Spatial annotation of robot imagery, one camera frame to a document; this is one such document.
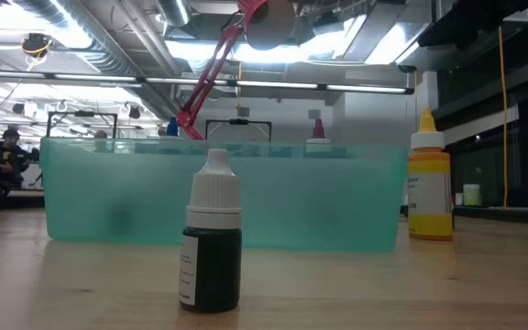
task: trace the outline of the yellow bottle cap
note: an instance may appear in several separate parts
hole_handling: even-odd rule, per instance
[[[419,131],[411,136],[411,149],[446,147],[443,132],[435,129],[435,120],[431,115],[431,108],[426,107],[421,114]]]
[[[421,114],[421,122],[419,125],[419,132],[436,132],[435,120],[431,115],[431,108],[427,106]]]

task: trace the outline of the white label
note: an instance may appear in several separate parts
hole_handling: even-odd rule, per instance
[[[197,282],[197,249],[199,238],[182,236],[181,265],[179,266],[179,300],[194,306]]]
[[[409,215],[451,215],[451,187],[446,173],[410,173]]]

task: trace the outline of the black dropper bottle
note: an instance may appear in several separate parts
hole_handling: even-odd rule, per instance
[[[182,231],[179,300],[182,308],[216,313],[237,307],[242,233],[239,178],[227,151],[209,149],[195,173]]]

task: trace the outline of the translucent plastic bin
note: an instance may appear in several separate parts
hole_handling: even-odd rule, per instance
[[[245,248],[390,251],[404,147],[190,140],[42,139],[46,214],[58,240],[175,245],[193,175],[227,149],[241,181]]]

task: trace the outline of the yellow bottle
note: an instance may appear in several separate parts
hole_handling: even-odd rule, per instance
[[[421,114],[419,132],[411,136],[409,155],[409,236],[452,240],[449,154],[444,134],[437,132],[431,109]]]

